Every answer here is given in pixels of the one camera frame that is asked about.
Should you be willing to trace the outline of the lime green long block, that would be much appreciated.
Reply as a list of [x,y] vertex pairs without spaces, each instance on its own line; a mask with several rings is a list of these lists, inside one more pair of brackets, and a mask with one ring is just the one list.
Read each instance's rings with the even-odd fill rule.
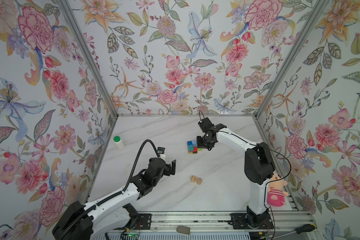
[[[202,151],[202,149],[198,148],[198,152],[200,152],[200,151]],[[197,153],[198,153],[198,152],[197,152]],[[189,152],[189,151],[188,151],[188,153],[189,153],[189,154],[197,154],[197,153],[193,153],[193,152]]]

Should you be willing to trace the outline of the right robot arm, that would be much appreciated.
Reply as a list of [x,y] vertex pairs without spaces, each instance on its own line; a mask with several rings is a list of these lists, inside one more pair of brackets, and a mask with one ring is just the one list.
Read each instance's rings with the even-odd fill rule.
[[251,182],[246,222],[252,229],[259,228],[270,216],[269,205],[266,203],[267,190],[276,170],[268,145],[240,137],[223,124],[214,125],[209,118],[201,119],[198,125],[204,133],[197,137],[198,148],[210,151],[216,143],[222,143],[244,157],[244,173]]

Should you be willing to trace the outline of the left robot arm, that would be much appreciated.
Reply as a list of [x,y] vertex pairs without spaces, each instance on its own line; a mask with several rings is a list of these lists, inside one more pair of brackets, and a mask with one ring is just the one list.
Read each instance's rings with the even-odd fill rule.
[[148,168],[133,176],[126,190],[119,189],[103,198],[69,205],[53,228],[56,240],[93,240],[115,229],[132,228],[138,219],[133,203],[149,194],[163,176],[176,174],[176,161],[167,164],[151,158]]

